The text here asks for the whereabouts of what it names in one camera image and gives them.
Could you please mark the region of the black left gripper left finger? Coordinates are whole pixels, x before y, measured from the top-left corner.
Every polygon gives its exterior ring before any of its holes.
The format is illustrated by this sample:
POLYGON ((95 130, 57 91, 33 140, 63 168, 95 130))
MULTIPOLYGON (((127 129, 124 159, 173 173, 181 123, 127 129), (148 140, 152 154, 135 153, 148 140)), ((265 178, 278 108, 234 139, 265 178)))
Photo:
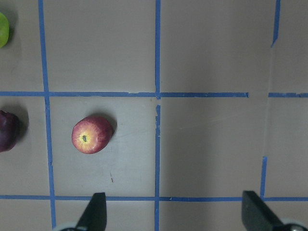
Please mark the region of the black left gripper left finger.
POLYGON ((95 193, 79 221, 76 231, 104 231, 107 224, 106 195, 103 192, 95 193))

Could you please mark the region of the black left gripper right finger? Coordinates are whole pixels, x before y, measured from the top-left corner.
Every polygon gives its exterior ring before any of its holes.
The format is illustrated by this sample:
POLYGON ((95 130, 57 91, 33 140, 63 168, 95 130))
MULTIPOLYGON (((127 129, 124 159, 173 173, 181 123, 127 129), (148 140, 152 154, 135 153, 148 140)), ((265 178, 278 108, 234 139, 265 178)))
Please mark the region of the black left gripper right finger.
POLYGON ((241 218, 247 231, 278 231, 284 226, 254 191, 242 193, 241 218))

